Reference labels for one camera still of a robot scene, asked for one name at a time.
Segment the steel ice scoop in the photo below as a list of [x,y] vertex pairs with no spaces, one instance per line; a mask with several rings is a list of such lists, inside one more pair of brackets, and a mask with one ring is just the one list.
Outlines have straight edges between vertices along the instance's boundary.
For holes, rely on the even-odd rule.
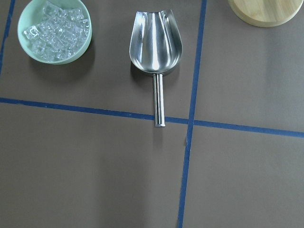
[[171,9],[135,14],[129,56],[132,64],[153,77],[154,122],[165,126],[163,77],[180,62],[182,40]]

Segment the green bowl of ice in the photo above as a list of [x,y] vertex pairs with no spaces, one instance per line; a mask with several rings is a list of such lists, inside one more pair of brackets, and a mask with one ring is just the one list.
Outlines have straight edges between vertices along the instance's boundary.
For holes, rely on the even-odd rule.
[[80,0],[32,0],[22,11],[17,35],[22,49],[41,63],[80,58],[92,39],[88,9]]

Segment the round wooden stand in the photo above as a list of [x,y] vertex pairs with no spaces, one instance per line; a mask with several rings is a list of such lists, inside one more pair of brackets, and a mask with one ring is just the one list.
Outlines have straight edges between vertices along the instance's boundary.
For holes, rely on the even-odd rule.
[[233,12],[244,22],[262,28],[276,27],[290,21],[303,0],[229,0]]

